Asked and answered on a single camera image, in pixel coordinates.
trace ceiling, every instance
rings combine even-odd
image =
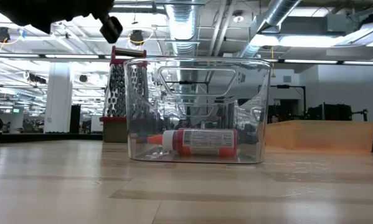
[[[253,15],[265,12],[269,1],[238,1],[234,10],[241,10],[244,20],[242,22],[230,21],[226,33],[226,41],[221,46],[221,53],[235,54],[243,49],[248,43],[248,28]],[[369,9],[373,7],[373,1],[353,1],[355,10]],[[324,17],[333,9],[338,10],[338,14],[345,14],[351,7],[344,9],[340,6],[351,5],[351,1],[302,1],[290,16],[301,17]],[[207,1],[206,5],[199,9],[199,21],[197,33],[198,55],[207,55],[211,38],[213,36],[213,26],[216,14],[220,6],[219,0]],[[132,30],[142,30],[144,44],[141,50],[147,50],[148,55],[171,55],[171,44],[166,41],[170,39],[168,20],[162,14],[120,14],[111,13],[111,16],[119,18],[124,27],[117,47],[135,48],[129,44],[128,36]],[[52,33],[46,34],[32,26],[19,27],[13,24],[8,18],[0,14],[0,27],[8,27],[11,39],[10,44],[1,45],[2,53],[29,53],[29,54],[104,54],[109,55],[111,45],[102,37],[99,29],[100,21],[92,16],[76,17],[71,22],[62,21],[52,24]],[[263,58],[272,57],[271,48],[261,48],[258,54]],[[275,58],[304,58],[304,59],[324,59],[331,60],[340,57],[348,59],[370,60],[373,58],[373,48],[354,47],[352,48],[306,48],[306,47],[282,47],[273,48]],[[75,75],[73,84],[73,103],[82,104],[84,112],[99,113],[103,110],[102,99],[104,97],[104,87],[108,78],[108,62],[71,62],[72,71]],[[296,69],[297,65],[279,65],[277,68]],[[0,85],[4,86],[35,86],[35,83],[25,79],[25,71],[45,78],[49,81],[49,61],[39,60],[11,60],[0,58]],[[79,80],[80,75],[87,75],[87,82]],[[13,105],[17,99],[29,99],[25,95],[35,95],[34,101],[40,101],[39,110],[28,110],[30,113],[41,113],[44,110],[46,99],[46,85],[38,85],[39,88],[11,88],[10,91],[0,89],[0,105]]]

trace clear plastic container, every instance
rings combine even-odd
[[[131,159],[263,162],[271,67],[268,62],[245,58],[161,57],[131,59],[124,67]],[[174,143],[174,147],[168,147],[171,146],[168,136],[174,133],[169,130],[177,130],[177,140],[174,137],[177,146]],[[167,147],[149,141],[165,131]],[[216,153],[223,146],[234,147],[235,153]],[[188,153],[172,148],[187,149]]]

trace wall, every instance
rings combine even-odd
[[[294,73],[292,69],[275,69],[274,74],[276,77],[271,77],[271,85],[294,85],[300,86],[300,75]],[[283,76],[291,76],[291,83],[284,83]],[[290,88],[278,89],[275,87],[270,88],[269,92],[269,105],[277,104],[277,100],[298,100],[299,112],[303,112],[303,89]]]
[[[315,65],[300,75],[306,86],[307,105],[350,105],[352,111],[368,109],[367,118],[373,121],[373,67],[347,65]],[[353,121],[363,121],[355,114]]]
[[[300,84],[306,88],[306,107],[315,107],[323,101],[319,95],[319,67],[317,65],[300,74]]]

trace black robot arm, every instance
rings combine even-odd
[[[109,12],[113,0],[0,0],[0,13],[19,26],[31,24],[49,34],[50,25],[57,21],[71,21],[89,14],[102,22],[100,32],[107,42],[114,44],[123,27]]]

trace black equipment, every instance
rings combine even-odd
[[[119,20],[109,16],[114,0],[0,0],[0,13],[19,26],[31,24],[50,33],[50,25],[57,21],[71,21],[74,17],[89,14],[102,22],[100,32],[110,44],[114,44],[123,32]]]
[[[70,115],[70,133],[78,134],[80,132],[80,105],[72,105],[72,111]]]
[[[351,106],[336,104],[331,105],[323,103],[314,108],[308,108],[307,113],[305,113],[300,119],[307,120],[326,120],[326,121],[352,121],[352,116],[354,114],[362,114],[363,120],[367,121],[367,109],[362,111],[352,112]]]
[[[40,84],[46,84],[47,80],[45,78],[41,78],[37,75],[34,75],[32,73],[29,74],[28,80],[33,83],[40,83]]]
[[[132,30],[130,36],[131,43],[135,46],[143,45],[143,35],[141,30]]]
[[[0,43],[6,43],[11,40],[8,30],[8,27],[0,27]]]

